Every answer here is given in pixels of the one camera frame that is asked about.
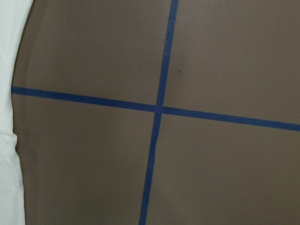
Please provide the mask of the white long-sleeve printed shirt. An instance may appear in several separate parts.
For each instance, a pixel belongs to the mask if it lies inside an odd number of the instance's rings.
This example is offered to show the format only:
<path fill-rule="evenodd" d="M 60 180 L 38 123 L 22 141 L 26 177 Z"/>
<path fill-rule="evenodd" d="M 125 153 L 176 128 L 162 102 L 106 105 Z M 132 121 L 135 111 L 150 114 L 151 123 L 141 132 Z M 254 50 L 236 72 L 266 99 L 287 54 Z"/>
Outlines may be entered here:
<path fill-rule="evenodd" d="M 25 224 L 21 165 L 15 151 L 11 84 L 31 0 L 0 2 L 0 223 Z"/>

